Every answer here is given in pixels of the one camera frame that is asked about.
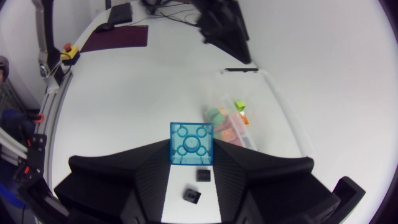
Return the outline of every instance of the black device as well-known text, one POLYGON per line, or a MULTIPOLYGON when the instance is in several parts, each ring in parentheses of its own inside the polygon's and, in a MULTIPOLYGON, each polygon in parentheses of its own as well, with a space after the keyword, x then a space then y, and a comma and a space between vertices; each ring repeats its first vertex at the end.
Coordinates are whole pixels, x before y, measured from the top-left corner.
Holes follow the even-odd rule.
POLYGON ((114 26, 110 23, 104 23, 99 25, 94 31, 99 33, 99 32, 106 32, 106 31, 111 31, 114 29, 114 26))
POLYGON ((192 0, 201 16, 196 24, 205 43, 224 50, 242 63, 251 63, 249 35, 239 3, 235 0, 192 0))
MULTIPOLYGON (((223 223, 339 223, 365 194, 348 177, 330 192, 311 174, 308 157, 279 158, 219 140, 213 157, 223 223)), ((110 156, 73 156, 72 173, 54 189, 59 201, 40 175, 19 192, 43 223, 161 223, 169 159, 169 139, 110 156)), ((197 203, 192 193, 184 198, 197 203)))
POLYGON ((108 24, 116 25, 132 22, 132 7, 130 3, 113 6, 108 17, 108 24))

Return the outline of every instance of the transparent plastic bin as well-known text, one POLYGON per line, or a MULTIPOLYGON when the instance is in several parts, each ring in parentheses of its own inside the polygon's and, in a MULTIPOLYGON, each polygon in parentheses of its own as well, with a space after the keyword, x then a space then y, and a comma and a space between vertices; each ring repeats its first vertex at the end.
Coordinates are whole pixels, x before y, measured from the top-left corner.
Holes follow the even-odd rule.
POLYGON ((219 102, 208 105, 205 122, 213 123, 213 137, 231 144, 257 150, 242 118, 228 95, 216 95, 219 102))
MULTIPOLYGON (((213 88, 215 97, 206 109, 218 108, 226 113, 241 146, 278 157, 305 157, 313 152, 306 132, 267 72, 220 71, 213 88), (243 123, 235 101, 245 102, 248 125, 243 123)), ((211 122, 206 111, 205 121, 211 122)))

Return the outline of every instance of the black lego brick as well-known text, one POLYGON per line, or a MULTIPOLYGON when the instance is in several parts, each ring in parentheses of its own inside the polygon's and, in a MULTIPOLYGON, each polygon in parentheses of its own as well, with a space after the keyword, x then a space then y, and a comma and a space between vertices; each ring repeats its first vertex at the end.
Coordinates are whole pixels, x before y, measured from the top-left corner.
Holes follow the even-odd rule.
POLYGON ((184 200, 186 200, 188 202, 197 204, 199 201, 200 195, 201 195, 201 193, 199 193, 199 192, 196 192, 192 189, 187 189, 184 193, 183 198, 184 198, 184 200))
POLYGON ((210 170, 197 170, 197 182, 210 182, 210 170))

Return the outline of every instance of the blue lego brick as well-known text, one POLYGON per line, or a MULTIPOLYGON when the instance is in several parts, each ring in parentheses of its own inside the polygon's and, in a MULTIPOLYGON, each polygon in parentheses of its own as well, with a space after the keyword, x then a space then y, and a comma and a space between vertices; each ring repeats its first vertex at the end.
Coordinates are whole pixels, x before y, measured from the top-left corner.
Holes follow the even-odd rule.
POLYGON ((213 165, 213 124, 170 123, 170 163, 213 165))

